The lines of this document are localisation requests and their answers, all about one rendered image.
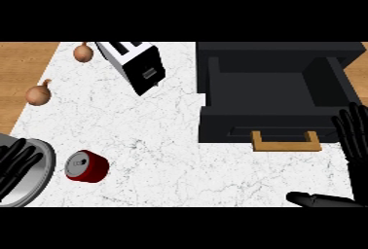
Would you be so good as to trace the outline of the grey round pan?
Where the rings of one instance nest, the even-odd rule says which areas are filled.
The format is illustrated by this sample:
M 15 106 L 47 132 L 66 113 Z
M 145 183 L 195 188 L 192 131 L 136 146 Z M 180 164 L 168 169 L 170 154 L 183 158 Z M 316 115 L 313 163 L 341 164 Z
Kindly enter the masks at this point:
M 54 150 L 47 142 L 38 139 L 18 139 L 7 134 L 0 133 L 0 193 L 3 190 L 4 172 L 12 172 L 9 166 L 13 164 L 18 155 L 23 150 L 32 147 L 26 160 L 35 155 L 43 157 L 37 164 L 28 169 L 22 180 L 18 182 L 13 190 L 0 195 L 0 207 L 23 207 L 40 195 L 52 178 L 56 165 Z

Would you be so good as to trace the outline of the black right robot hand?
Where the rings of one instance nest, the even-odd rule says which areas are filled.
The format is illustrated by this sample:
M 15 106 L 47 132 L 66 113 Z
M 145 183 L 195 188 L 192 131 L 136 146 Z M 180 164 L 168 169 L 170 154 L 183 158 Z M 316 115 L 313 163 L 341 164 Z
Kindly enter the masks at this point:
M 340 138 L 353 198 L 289 192 L 287 201 L 301 207 L 368 208 L 368 107 L 349 103 L 349 109 L 332 116 Z

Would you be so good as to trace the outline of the red can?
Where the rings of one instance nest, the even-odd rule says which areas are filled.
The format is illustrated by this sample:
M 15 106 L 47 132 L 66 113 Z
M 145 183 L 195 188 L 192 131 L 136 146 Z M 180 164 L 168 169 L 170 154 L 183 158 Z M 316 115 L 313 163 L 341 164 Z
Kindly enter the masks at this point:
M 97 183 L 109 170 L 108 160 L 87 150 L 77 151 L 65 163 L 65 174 L 72 181 Z

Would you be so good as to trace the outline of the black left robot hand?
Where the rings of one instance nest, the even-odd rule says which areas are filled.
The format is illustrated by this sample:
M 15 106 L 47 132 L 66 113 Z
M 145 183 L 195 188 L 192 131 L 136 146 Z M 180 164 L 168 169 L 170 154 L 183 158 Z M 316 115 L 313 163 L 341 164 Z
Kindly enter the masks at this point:
M 10 147 L 0 146 L 0 201 L 16 188 L 29 169 L 43 159 L 35 147 L 26 145 L 23 138 Z

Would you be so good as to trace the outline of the black cabinet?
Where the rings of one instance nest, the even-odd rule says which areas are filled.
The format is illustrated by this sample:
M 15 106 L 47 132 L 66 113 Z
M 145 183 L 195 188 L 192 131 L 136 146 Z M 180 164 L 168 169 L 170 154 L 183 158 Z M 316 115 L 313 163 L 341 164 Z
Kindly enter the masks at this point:
M 196 92 L 207 91 L 210 57 L 226 73 L 295 73 L 319 57 L 334 57 L 346 68 L 365 51 L 360 42 L 196 42 Z

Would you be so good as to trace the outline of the black and white toaster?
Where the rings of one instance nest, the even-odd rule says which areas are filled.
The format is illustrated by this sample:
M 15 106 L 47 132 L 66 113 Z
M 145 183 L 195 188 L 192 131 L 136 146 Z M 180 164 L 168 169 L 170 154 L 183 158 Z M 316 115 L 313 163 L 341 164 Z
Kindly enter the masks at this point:
M 143 95 L 165 78 L 165 68 L 158 48 L 149 42 L 96 42 L 97 50 Z

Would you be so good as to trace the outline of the black open drawer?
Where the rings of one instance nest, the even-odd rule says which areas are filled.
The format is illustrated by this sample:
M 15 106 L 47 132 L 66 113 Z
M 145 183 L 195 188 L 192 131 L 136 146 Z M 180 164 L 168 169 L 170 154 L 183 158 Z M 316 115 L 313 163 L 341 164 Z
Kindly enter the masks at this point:
M 208 59 L 208 91 L 199 111 L 201 143 L 247 143 L 257 131 L 266 141 L 300 141 L 313 131 L 335 143 L 331 117 L 357 100 L 334 57 L 312 59 L 295 72 L 224 73 Z

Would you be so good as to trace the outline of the brown onion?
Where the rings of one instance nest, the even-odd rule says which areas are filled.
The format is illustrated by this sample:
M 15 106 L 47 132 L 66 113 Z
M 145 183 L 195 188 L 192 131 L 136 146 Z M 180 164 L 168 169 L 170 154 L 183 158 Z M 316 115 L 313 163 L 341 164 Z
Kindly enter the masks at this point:
M 81 45 L 75 47 L 74 58 L 78 62 L 88 62 L 91 60 L 93 50 L 86 43 L 81 43 Z
M 49 102 L 52 93 L 47 85 L 50 82 L 52 80 L 46 79 L 40 86 L 35 86 L 26 90 L 26 102 L 29 105 L 40 106 Z

